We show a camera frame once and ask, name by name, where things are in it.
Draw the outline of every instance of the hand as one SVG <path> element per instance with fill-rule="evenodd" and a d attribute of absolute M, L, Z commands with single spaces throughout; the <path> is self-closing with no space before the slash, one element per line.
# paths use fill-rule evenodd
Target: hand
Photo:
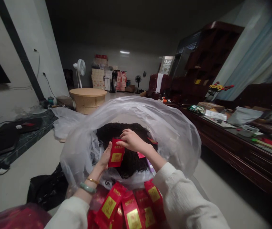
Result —
<path fill-rule="evenodd" d="M 112 142 L 109 142 L 107 149 L 102 154 L 100 160 L 98 161 L 97 165 L 101 166 L 104 170 L 108 169 L 108 162 L 110 159 L 110 152 L 113 144 Z"/>
<path fill-rule="evenodd" d="M 131 129 L 123 130 L 120 135 L 121 142 L 116 144 L 123 146 L 131 151 L 139 152 L 145 155 L 145 153 L 152 147 L 150 144 L 144 142 L 134 131 Z"/>

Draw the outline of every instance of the standing fan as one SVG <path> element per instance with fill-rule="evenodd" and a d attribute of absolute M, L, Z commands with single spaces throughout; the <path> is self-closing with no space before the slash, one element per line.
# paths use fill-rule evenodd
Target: standing fan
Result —
<path fill-rule="evenodd" d="M 85 62 L 82 59 L 79 59 L 78 63 L 73 64 L 73 67 L 76 69 L 76 76 L 78 78 L 78 88 L 79 88 L 79 84 L 80 84 L 80 87 L 82 88 L 82 81 L 81 81 L 80 75 L 85 75 L 85 70 L 86 70 Z"/>
<path fill-rule="evenodd" d="M 135 81 L 136 81 L 136 83 L 138 83 L 138 88 L 137 88 L 137 91 L 135 92 L 136 94 L 140 94 L 140 92 L 139 92 L 139 83 L 141 82 L 141 76 L 140 75 L 137 75 L 136 77 L 135 77 Z"/>

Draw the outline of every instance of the gold bracelet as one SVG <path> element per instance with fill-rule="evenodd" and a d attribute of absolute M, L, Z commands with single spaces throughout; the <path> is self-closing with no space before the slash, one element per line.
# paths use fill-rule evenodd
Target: gold bracelet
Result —
<path fill-rule="evenodd" d="M 90 178 L 87 178 L 86 180 L 90 180 L 91 182 L 93 182 L 93 183 L 95 183 L 97 185 L 100 183 L 100 181 L 95 181 L 94 179 L 90 179 Z"/>

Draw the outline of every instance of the white curtain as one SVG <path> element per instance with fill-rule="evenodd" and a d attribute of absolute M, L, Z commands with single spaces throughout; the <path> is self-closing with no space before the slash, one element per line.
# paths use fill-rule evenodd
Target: white curtain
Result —
<path fill-rule="evenodd" d="M 259 83 L 272 83 L 272 16 L 225 84 L 235 87 L 217 99 L 232 101 L 247 85 Z"/>

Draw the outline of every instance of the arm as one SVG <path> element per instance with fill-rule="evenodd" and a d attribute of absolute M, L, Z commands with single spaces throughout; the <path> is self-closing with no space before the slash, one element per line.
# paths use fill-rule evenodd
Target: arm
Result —
<path fill-rule="evenodd" d="M 150 144 L 130 129 L 123 131 L 121 139 L 125 142 L 117 142 L 118 145 L 145 155 L 157 172 L 153 183 L 163 196 L 164 212 L 171 228 L 229 228 L 219 208 L 205 200 L 193 182 L 166 162 Z"/>
<path fill-rule="evenodd" d="M 102 154 L 100 161 L 95 165 L 89 179 L 99 181 L 103 171 L 108 168 L 108 161 L 110 158 L 112 143 L 109 142 L 107 149 Z M 90 180 L 84 182 L 87 186 L 96 188 L 97 184 Z M 76 193 L 65 200 L 56 214 L 48 222 L 45 228 L 87 228 L 87 212 L 89 210 L 89 204 L 93 194 L 86 192 L 82 188 L 79 188 Z"/>

